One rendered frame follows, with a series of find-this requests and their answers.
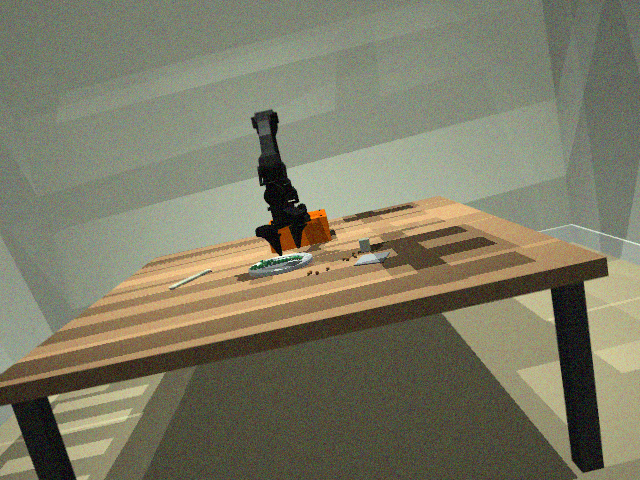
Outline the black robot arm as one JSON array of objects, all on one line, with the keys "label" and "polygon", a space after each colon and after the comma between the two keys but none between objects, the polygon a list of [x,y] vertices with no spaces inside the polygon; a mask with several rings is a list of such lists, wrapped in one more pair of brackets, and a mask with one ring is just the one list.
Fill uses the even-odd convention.
[{"label": "black robot arm", "polygon": [[[257,169],[260,186],[266,186],[264,200],[271,206],[277,206],[282,201],[295,199],[295,201],[288,202],[287,207],[283,208],[283,205],[279,207],[278,218],[279,223],[287,221],[297,225],[305,221],[305,215],[308,212],[303,203],[297,207],[294,206],[295,203],[299,203],[299,198],[297,190],[287,177],[286,165],[281,161],[276,140],[279,123],[277,112],[272,109],[255,112],[251,121],[260,140],[261,155],[258,158],[259,166]],[[289,203],[292,203],[292,206]]]}]

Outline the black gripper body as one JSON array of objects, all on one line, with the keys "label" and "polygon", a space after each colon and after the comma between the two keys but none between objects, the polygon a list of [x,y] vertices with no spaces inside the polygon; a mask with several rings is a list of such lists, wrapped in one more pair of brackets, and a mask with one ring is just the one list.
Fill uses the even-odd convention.
[{"label": "black gripper body", "polygon": [[256,237],[274,236],[274,235],[278,234],[278,230],[279,229],[282,229],[282,228],[290,226],[290,225],[291,226],[299,226],[299,225],[302,225],[304,223],[307,223],[307,222],[311,221],[310,215],[307,214],[307,215],[305,215],[305,221],[302,221],[297,225],[294,225],[294,224],[292,224],[290,222],[287,222],[285,220],[284,220],[285,222],[279,223],[279,218],[278,218],[278,211],[279,210],[278,209],[279,209],[279,207],[281,205],[283,205],[283,208],[287,207],[287,203],[288,203],[288,200],[282,201],[282,203],[277,205],[277,206],[269,205],[270,207],[268,207],[267,209],[268,209],[268,211],[271,211],[273,220],[270,221],[271,224],[269,224],[269,225],[263,225],[263,226],[257,227],[256,230],[255,230]]}]

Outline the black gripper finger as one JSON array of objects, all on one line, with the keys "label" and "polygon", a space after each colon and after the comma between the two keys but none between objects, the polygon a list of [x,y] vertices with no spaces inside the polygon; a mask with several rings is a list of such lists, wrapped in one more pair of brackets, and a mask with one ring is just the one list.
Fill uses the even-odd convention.
[{"label": "black gripper finger", "polygon": [[301,247],[302,231],[307,224],[308,223],[304,223],[299,226],[289,226],[290,232],[297,248]]},{"label": "black gripper finger", "polygon": [[279,256],[282,256],[282,248],[281,248],[281,243],[280,243],[280,236],[281,236],[281,234],[277,234],[277,235],[274,235],[274,236],[262,237],[262,238],[265,238],[265,240],[274,248],[274,250],[277,252],[277,254]]}]

